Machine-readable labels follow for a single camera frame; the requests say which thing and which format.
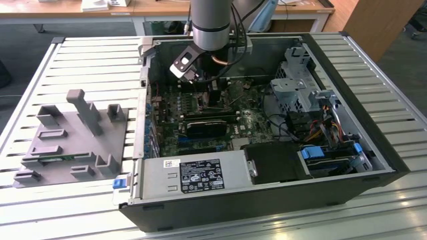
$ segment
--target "cable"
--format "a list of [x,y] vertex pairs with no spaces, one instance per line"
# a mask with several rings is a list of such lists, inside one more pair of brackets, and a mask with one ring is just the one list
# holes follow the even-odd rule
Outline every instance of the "cable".
[[268,89],[269,86],[271,86],[271,85],[269,85],[269,83],[268,83],[267,86],[265,86],[265,88],[264,88],[264,92],[263,92],[263,94],[261,94],[261,99],[260,99],[261,112],[263,112],[263,114],[265,115],[267,120],[269,121],[269,123],[271,123],[273,126],[276,126],[280,131],[284,131],[284,133],[288,135],[288,137],[292,138],[292,140],[293,140],[295,142],[301,142],[301,140],[300,140],[285,128],[280,127],[280,125],[277,125],[273,121],[271,121],[271,117],[272,117],[272,116],[284,117],[284,115],[275,113],[275,114],[267,116],[265,109],[264,109],[264,99],[265,99],[265,92],[267,92],[267,89]]
[[244,20],[248,18],[248,16],[260,8],[260,6],[263,5],[264,2],[265,2],[265,0],[261,0],[259,2],[259,4],[255,6],[255,8],[251,11],[248,11],[248,13],[241,18],[241,22],[244,22]]
[[157,101],[157,97],[158,97],[158,83],[154,82],[154,89],[156,89],[156,92],[154,92],[154,101]]
[[[247,53],[247,49],[248,49],[248,39],[247,39],[247,31],[245,31],[245,27],[244,27],[244,25],[243,25],[243,20],[241,20],[241,18],[240,18],[240,14],[239,14],[239,11],[237,11],[237,9],[236,9],[236,7],[235,7],[235,5],[233,4],[231,4],[231,12],[237,16],[237,18],[239,18],[239,24],[241,25],[241,29],[243,29],[243,37],[244,37],[244,50],[243,50],[243,53],[240,54],[240,56],[239,56],[239,58],[237,59],[233,59],[233,61],[232,62],[228,62],[227,63],[227,66],[219,71],[219,74],[216,75],[216,76],[213,76],[213,77],[211,77],[209,79],[207,79],[207,80],[197,80],[196,82],[197,83],[209,83],[209,82],[212,82],[212,81],[215,81],[216,79],[219,79],[225,73],[227,73],[227,71],[229,70],[229,68],[232,67],[232,65],[235,65],[241,59],[243,59],[243,56],[245,55],[245,53]],[[236,39],[236,46],[235,46],[235,48],[236,48],[236,52],[237,52],[237,44],[239,44],[239,39]]]
[[22,95],[1,95],[0,98],[21,97]]
[[237,62],[240,62],[240,60],[243,59],[243,56],[245,55],[247,53],[247,50],[248,50],[248,39],[247,39],[247,31],[245,31],[245,27],[243,25],[243,21],[241,21],[241,18],[240,18],[240,14],[237,12],[237,9],[236,9],[236,6],[235,4],[231,4],[231,12],[232,14],[236,14],[237,15],[237,18],[239,18],[239,22],[240,24],[236,24],[236,48],[239,47],[239,32],[240,32],[240,27],[239,25],[241,25],[241,29],[243,29],[243,38],[244,38],[244,49],[243,49],[243,53],[240,54],[239,58],[235,59],[232,62],[225,62],[225,61],[221,61],[219,60],[215,56],[212,56],[212,60],[213,62],[216,62],[217,64],[220,65],[224,65],[224,66],[231,66],[231,65],[235,65]]

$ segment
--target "metal table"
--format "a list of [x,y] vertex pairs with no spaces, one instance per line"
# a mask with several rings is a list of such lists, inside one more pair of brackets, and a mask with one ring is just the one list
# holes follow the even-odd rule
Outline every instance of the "metal table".
[[122,169],[132,168],[140,65],[137,37],[66,38],[50,44],[0,136],[0,236],[17,239],[425,239],[427,119],[349,37],[316,33],[325,55],[411,173],[343,205],[308,209],[192,229],[145,234],[112,204],[112,181],[14,189],[36,132],[40,105],[65,103],[69,89],[82,89],[97,109],[118,103],[129,110]]

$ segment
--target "warning label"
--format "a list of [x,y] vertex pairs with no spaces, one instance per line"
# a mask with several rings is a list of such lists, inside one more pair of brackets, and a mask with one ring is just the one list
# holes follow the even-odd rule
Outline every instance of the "warning label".
[[181,162],[180,191],[184,194],[224,188],[224,177],[219,159]]

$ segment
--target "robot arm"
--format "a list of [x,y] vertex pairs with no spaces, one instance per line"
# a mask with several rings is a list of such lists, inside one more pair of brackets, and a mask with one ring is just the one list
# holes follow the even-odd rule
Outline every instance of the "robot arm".
[[[264,3],[261,0],[249,15]],[[259,32],[265,29],[276,9],[277,0],[268,0],[261,11],[255,17],[249,29]],[[235,41],[229,41],[231,16],[235,19],[236,31]],[[248,38],[243,26],[237,9],[232,0],[190,0],[190,20],[193,32],[193,44],[190,44],[174,59],[169,70],[184,82],[209,83],[221,77],[231,66],[236,64],[248,49]],[[227,49],[233,48],[231,57],[227,55]],[[221,70],[215,71],[217,67],[224,66]]]

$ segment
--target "wooden desk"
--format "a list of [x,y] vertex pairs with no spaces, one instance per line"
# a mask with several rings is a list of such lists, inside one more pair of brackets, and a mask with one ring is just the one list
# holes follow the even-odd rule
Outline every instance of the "wooden desk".
[[[236,6],[243,5],[248,0],[233,0]],[[305,31],[321,32],[328,16],[333,13],[333,8],[323,7],[317,0],[304,0],[301,3],[292,3],[297,6],[277,6],[273,20],[311,20]],[[132,19],[136,29],[136,35],[150,35],[150,28],[144,27],[145,22],[153,21],[185,21],[188,17],[189,3],[173,0],[136,0]],[[244,16],[249,9],[239,11]]]
[[423,0],[329,1],[336,11],[323,31],[345,31],[371,59],[379,61]]
[[[320,32],[333,8],[317,0],[304,0],[304,5],[277,6],[273,20],[312,20],[311,32]],[[130,0],[128,7],[110,6],[105,11],[81,12],[81,0],[0,0],[0,24],[105,23],[133,22],[137,36],[150,34],[144,23],[186,20],[189,3],[172,0]]]
[[0,22],[2,18],[88,18],[112,17],[114,13],[132,14],[136,1],[126,7],[109,6],[109,10],[81,12],[81,0],[0,0]]

